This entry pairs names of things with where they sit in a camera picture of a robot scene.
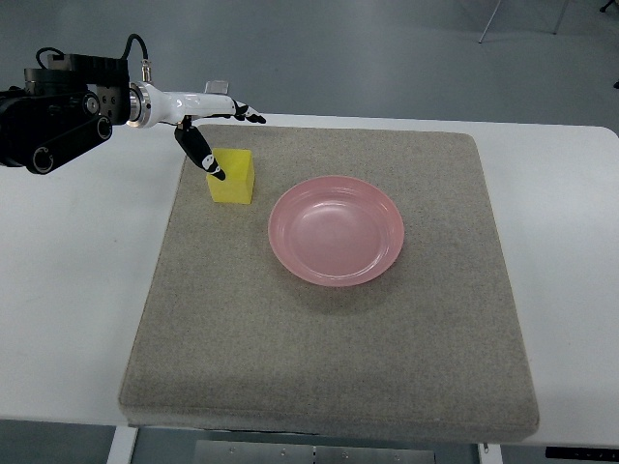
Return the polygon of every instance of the chair leg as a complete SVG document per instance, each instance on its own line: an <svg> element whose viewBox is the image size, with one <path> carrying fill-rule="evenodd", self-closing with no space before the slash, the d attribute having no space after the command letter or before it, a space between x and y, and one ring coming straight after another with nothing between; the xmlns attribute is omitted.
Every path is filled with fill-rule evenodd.
<svg viewBox="0 0 619 464"><path fill-rule="evenodd" d="M614 3L615 0L610 0L608 3L606 3L603 7L600 8L600 12L601 13L606 13L606 8L608 8L610 5L612 5Z"/></svg>
<svg viewBox="0 0 619 464"><path fill-rule="evenodd" d="M565 0L565 2L563 2L563 8L561 9L561 14L559 15L559 19L557 19L557 24L556 26L554 26L554 31L552 32L552 34L554 34L555 36L557 35L557 32L559 31L559 26L561 25L561 21L563 21L563 16L565 15L565 11L568 9L568 3L570 3L570 0Z"/></svg>
<svg viewBox="0 0 619 464"><path fill-rule="evenodd" d="M494 12L492 13L492 16L490 17L490 21L487 22L486 29L484 29L484 33L482 34L482 37L480 38L480 43L484 41L484 37L486 36L487 28L490 27L490 23L494 19L494 15L496 15L496 12L498 11L500 5L501 5L501 0L499 0L498 3L496 4L496 8L494 9Z"/></svg>

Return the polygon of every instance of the connector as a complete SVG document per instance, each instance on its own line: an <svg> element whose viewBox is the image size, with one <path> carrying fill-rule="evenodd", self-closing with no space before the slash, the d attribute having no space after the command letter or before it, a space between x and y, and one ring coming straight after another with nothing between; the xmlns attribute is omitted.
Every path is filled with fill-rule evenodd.
<svg viewBox="0 0 619 464"><path fill-rule="evenodd" d="M150 60L142 60L142 81L149 84L153 83L153 69L151 68Z"/></svg>

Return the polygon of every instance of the gray floor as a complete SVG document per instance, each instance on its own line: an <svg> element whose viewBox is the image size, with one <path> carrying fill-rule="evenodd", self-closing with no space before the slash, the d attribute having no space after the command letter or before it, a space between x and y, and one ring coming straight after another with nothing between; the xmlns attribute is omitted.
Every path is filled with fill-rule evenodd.
<svg viewBox="0 0 619 464"><path fill-rule="evenodd" d="M121 0L4 0L0 89L23 85L22 69L36 67L40 47L120 56L137 32L162 90L202 91L207 80L226 79L232 97L263 112L619 132L619 90L612 87L619 80L619 8L601 14L603 3L572 0L553 36L563 0L505 0L478 44L495 0L192 0L148 8ZM130 60L139 79L138 48ZM155 452L182 454L192 438L179 433L140 433L134 462L190 462ZM104 462L110 437L107 427L0 421L0 462ZM87 450L98 456L75 458ZM518 461L516 450L509 462L543 456L540 449L521 452L526 460Z"/></svg>

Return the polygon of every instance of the white table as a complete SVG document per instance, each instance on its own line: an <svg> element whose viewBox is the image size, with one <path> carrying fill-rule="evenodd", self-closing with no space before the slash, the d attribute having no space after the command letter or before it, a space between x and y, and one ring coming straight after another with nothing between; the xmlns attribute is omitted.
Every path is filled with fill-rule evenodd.
<svg viewBox="0 0 619 464"><path fill-rule="evenodd" d="M471 134L539 401L540 429L524 443L619 446L619 139L613 132L289 115L267 120ZM117 127L110 141L50 175L0 169L0 418L127 425L116 396L183 159L169 126Z"/></svg>

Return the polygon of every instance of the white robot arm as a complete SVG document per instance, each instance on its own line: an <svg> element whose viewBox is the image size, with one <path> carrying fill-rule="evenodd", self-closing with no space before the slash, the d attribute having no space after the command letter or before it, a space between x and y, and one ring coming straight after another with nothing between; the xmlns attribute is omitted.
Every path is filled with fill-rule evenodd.
<svg viewBox="0 0 619 464"><path fill-rule="evenodd" d="M253 108L234 101L228 95L162 92L148 82L131 84L132 112L127 124L134 128L151 128L157 123L181 124L211 117L230 117L264 124L265 119Z"/></svg>
<svg viewBox="0 0 619 464"><path fill-rule="evenodd" d="M199 118L235 117L239 121L266 123L252 107L234 101L228 95L162 92L150 82L133 82L130 86L131 114L127 124L134 128L151 128L157 123L176 125L176 140L187 156L206 172L225 179L211 148L192 126Z"/></svg>

